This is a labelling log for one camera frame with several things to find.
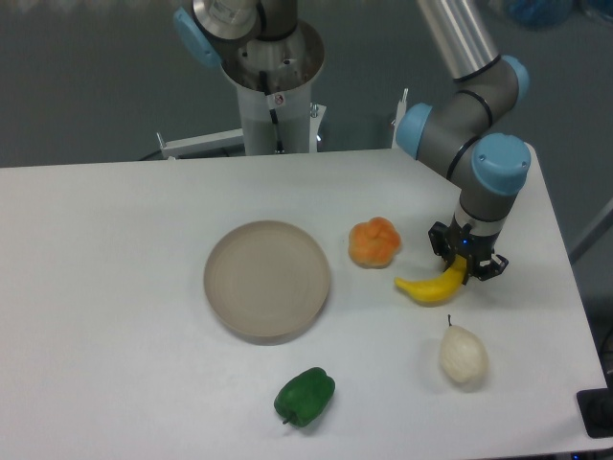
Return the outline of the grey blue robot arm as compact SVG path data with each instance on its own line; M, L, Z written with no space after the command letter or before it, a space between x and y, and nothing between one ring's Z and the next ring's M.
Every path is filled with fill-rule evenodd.
M507 260L495 252L504 222L523 188L532 154L493 125L525 96L530 79L514 57L499 54L471 1L422 1L420 12L456 83L450 101L410 107L396 120L397 145L461 193L449 224L428 236L447 263L466 262L465 276L485 281ZM310 131L310 86L325 50L298 16L294 1L194 1L174 13L184 46L234 85L249 155L303 153Z

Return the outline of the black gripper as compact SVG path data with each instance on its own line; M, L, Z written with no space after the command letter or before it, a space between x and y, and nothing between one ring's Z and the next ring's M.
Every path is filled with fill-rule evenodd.
M455 255L466 259L464 285L471 278L484 282L505 271L509 260L493 254L498 237L499 232L485 236L477 235L470 224L461 226L455 218L449 227L435 221L428 230L428 238L435 255L445 262L453 262Z

